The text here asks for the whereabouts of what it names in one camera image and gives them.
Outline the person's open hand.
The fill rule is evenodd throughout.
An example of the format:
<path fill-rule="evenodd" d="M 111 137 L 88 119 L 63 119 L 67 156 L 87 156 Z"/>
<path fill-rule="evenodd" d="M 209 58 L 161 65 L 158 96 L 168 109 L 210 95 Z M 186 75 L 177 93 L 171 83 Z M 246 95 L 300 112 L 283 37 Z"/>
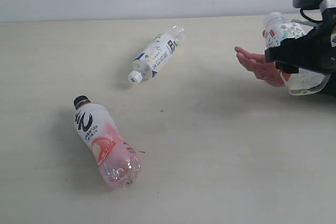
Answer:
<path fill-rule="evenodd" d="M 258 80 L 277 88 L 285 86 L 275 64 L 273 62 L 267 63 L 264 55 L 251 53 L 238 46 L 234 50 L 239 63 L 247 71 L 252 72 Z"/>

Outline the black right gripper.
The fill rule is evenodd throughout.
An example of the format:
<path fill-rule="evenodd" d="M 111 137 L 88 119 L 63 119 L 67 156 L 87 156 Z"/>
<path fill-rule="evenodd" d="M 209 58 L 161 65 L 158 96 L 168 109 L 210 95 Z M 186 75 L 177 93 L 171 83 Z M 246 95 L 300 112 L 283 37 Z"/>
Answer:
<path fill-rule="evenodd" d="M 310 18 L 300 9 L 306 20 L 315 24 L 305 36 L 287 38 L 280 46 L 265 50 L 266 62 L 276 62 L 275 87 L 324 87 L 335 72 L 335 9 L 321 12 L 322 19 Z"/>

